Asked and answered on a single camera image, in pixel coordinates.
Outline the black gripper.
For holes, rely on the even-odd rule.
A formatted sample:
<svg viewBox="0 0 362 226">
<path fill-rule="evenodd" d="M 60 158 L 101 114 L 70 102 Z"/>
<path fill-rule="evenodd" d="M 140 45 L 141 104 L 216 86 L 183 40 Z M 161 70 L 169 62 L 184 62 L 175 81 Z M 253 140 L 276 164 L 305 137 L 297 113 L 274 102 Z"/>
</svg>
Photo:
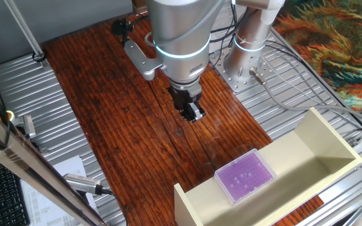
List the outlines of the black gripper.
<svg viewBox="0 0 362 226">
<path fill-rule="evenodd" d="M 175 108 L 180 110 L 180 115 L 185 121 L 196 122 L 206 115 L 205 110 L 199 104 L 202 97 L 202 87 L 199 83 L 174 83 L 168 88 L 168 92 Z"/>
</svg>

